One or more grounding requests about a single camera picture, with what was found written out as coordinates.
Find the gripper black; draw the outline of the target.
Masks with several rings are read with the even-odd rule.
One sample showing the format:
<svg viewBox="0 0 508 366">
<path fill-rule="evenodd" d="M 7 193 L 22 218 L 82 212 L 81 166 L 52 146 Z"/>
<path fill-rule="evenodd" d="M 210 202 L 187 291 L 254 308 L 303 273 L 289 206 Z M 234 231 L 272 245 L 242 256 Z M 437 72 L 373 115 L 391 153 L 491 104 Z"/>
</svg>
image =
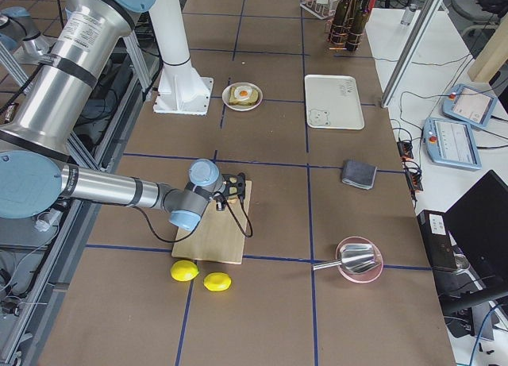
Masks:
<svg viewBox="0 0 508 366">
<path fill-rule="evenodd" d="M 246 176 L 245 174 L 223 174 L 225 189 L 222 194 L 225 199 L 234 200 L 239 199 L 241 202 L 246 197 Z"/>
</svg>

